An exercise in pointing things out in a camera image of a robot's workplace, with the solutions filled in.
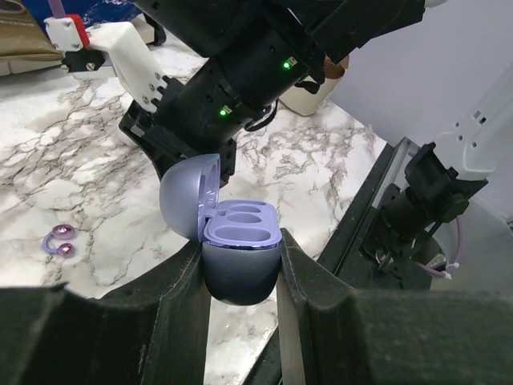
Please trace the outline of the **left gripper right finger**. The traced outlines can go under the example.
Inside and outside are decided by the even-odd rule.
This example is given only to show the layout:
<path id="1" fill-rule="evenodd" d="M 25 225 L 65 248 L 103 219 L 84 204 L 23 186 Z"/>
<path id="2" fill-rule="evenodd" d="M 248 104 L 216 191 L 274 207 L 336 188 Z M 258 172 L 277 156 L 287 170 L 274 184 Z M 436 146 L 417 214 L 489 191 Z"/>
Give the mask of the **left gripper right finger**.
<path id="1" fill-rule="evenodd" d="M 277 279 L 285 384 L 509 384 L 512 298 L 357 290 L 282 239 Z"/>

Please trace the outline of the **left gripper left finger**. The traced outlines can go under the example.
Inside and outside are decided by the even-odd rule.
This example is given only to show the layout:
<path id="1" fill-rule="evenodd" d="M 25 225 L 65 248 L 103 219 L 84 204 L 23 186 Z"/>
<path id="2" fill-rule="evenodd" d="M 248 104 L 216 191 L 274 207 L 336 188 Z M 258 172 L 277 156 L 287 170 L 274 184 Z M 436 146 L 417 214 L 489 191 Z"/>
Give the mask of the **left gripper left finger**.
<path id="1" fill-rule="evenodd" d="M 210 294 L 201 247 L 100 299 L 63 284 L 1 292 L 4 384 L 201 384 Z"/>

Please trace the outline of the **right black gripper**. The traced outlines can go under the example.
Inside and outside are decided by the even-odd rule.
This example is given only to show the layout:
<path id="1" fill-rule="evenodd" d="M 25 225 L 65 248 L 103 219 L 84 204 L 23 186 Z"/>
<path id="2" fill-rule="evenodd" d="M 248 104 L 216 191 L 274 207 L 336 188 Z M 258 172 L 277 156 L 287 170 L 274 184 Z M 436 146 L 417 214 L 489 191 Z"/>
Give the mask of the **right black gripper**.
<path id="1" fill-rule="evenodd" d="M 153 99 L 157 111 L 149 112 L 132 101 L 119 123 L 119 130 L 127 136 L 151 161 L 159 178 L 173 165 L 194 156 L 217 153 L 220 155 L 220 187 L 228 184 L 236 168 L 236 141 L 228 138 L 208 144 L 186 127 L 172 108 L 172 101 L 184 85 L 176 78 L 164 76 L 165 87 L 157 91 L 161 100 Z"/>

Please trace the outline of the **lavender earbud charging case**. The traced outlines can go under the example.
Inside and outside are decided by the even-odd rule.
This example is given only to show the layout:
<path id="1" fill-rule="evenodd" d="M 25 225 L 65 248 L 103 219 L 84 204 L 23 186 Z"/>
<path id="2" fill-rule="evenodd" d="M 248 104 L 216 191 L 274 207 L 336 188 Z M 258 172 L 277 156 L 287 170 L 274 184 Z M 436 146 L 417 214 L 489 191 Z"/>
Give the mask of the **lavender earbud charging case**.
<path id="1" fill-rule="evenodd" d="M 235 306 L 263 302 L 281 263 L 282 232 L 275 207 L 220 195 L 220 157 L 194 156 L 160 179 L 160 212 L 181 237 L 201 245 L 204 280 L 217 300 Z"/>

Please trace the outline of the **purple earbud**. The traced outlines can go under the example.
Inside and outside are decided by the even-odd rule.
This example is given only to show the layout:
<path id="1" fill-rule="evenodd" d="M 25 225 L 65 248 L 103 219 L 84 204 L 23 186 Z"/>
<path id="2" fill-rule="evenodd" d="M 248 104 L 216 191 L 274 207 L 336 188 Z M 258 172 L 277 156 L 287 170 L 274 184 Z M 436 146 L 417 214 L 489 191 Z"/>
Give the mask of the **purple earbud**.
<path id="1" fill-rule="evenodd" d="M 75 228 L 69 224 L 56 225 L 42 240 L 45 252 L 60 257 L 73 257 L 75 247 L 71 240 L 75 237 Z"/>

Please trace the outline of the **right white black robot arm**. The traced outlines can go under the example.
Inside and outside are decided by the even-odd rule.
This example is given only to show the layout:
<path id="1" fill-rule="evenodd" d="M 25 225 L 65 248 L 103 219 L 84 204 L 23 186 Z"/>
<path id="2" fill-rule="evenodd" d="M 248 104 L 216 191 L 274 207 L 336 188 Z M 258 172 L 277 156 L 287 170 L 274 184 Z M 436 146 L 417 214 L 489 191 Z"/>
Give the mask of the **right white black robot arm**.
<path id="1" fill-rule="evenodd" d="M 291 87 L 316 92 L 324 61 L 422 20 L 426 1 L 139 1 L 149 18 L 206 63 L 187 83 L 161 75 L 156 93 L 133 101 L 120 129 L 159 174 L 207 153 L 220 155 L 220 183 L 234 172 L 234 135 L 268 125 Z M 404 283 L 414 255 L 487 184 L 512 144 L 512 73 L 507 71 L 451 132 L 423 145 L 370 214 L 361 252 L 376 282 Z"/>

